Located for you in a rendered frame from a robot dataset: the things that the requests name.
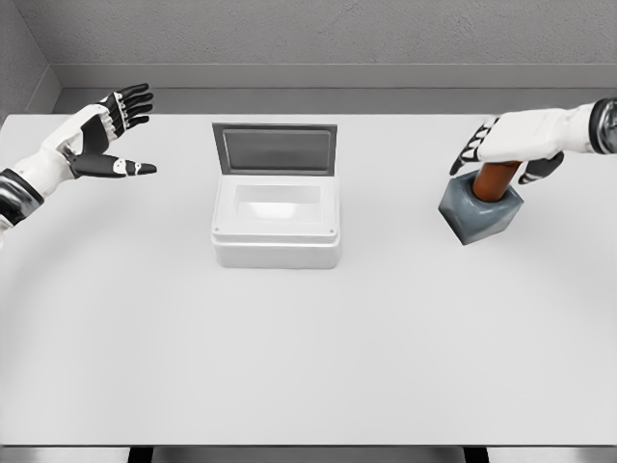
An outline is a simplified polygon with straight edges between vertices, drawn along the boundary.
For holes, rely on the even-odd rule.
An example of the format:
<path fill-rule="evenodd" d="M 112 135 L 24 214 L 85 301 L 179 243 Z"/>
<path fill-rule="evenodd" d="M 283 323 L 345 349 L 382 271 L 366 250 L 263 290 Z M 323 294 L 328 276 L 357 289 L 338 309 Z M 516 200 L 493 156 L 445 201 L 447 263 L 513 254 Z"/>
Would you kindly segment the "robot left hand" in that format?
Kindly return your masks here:
<path fill-rule="evenodd" d="M 152 164 L 107 153 L 110 144 L 127 130 L 149 121 L 152 99 L 153 93 L 147 83 L 114 91 L 72 115 L 42 142 L 42 146 L 58 152 L 74 178 L 154 174 L 157 168 Z"/>

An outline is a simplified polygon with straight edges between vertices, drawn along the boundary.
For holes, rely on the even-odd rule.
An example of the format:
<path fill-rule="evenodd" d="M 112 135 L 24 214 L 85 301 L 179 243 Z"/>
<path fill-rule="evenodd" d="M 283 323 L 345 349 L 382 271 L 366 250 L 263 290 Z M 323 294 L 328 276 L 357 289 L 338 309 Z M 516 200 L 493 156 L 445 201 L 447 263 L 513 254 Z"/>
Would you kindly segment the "grey box lid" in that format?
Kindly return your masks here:
<path fill-rule="evenodd" d="M 212 130 L 224 175 L 335 174 L 335 124 L 213 123 Z"/>

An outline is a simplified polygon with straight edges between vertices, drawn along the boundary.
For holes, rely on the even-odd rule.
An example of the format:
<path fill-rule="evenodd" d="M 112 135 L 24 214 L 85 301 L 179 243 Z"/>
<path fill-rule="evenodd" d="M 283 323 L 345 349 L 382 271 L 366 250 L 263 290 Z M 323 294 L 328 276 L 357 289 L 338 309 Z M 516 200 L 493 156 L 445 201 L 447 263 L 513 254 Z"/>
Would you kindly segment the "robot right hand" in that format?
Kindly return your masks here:
<path fill-rule="evenodd" d="M 564 160 L 560 131 L 572 114 L 571 110 L 552 108 L 491 116 L 464 145 L 449 173 L 453 176 L 469 163 L 521 162 L 526 167 L 519 184 L 548 177 Z"/>

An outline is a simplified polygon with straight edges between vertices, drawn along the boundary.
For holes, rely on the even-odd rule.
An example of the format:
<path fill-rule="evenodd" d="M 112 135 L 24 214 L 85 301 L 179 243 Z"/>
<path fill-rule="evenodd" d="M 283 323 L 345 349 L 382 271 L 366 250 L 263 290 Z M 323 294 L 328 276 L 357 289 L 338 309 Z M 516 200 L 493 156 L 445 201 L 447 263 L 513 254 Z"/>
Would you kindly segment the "white box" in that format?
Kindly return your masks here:
<path fill-rule="evenodd" d="M 332 269 L 340 257 L 337 177 L 220 178 L 211 242 L 226 268 Z"/>

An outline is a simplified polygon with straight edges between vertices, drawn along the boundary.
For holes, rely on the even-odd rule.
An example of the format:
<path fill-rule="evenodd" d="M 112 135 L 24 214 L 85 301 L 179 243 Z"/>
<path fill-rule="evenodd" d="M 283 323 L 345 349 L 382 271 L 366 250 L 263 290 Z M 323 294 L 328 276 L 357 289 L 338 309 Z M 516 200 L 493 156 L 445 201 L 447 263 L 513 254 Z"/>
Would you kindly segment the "grey hammer with brown handle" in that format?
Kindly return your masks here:
<path fill-rule="evenodd" d="M 463 245 L 503 232 L 523 205 L 510 185 L 521 163 L 485 163 L 478 171 L 452 178 L 438 207 Z"/>

